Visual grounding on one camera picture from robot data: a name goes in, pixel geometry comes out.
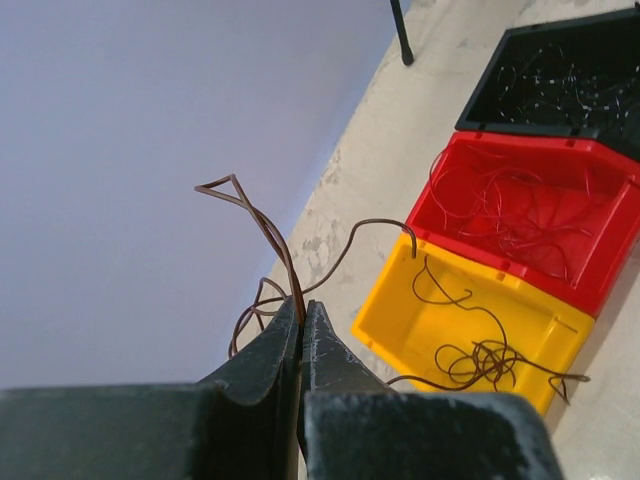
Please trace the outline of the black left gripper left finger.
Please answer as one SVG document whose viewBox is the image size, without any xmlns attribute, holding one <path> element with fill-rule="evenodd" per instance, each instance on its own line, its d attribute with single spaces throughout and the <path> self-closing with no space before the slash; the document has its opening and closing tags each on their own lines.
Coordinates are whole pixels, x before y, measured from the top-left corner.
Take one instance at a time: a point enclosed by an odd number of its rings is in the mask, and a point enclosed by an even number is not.
<svg viewBox="0 0 640 480">
<path fill-rule="evenodd" d="M 301 329 L 292 301 L 194 384 L 1 394 L 5 479 L 293 479 Z"/>
</svg>

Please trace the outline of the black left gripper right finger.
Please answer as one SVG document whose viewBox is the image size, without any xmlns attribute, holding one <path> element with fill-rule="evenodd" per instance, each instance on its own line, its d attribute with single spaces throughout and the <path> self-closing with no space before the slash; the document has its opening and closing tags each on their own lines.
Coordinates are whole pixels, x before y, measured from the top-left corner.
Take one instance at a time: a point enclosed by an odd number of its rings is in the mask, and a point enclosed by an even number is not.
<svg viewBox="0 0 640 480">
<path fill-rule="evenodd" d="M 560 479 L 541 416 L 524 398 L 401 393 L 385 385 L 310 301 L 298 440 L 310 479 Z"/>
</svg>

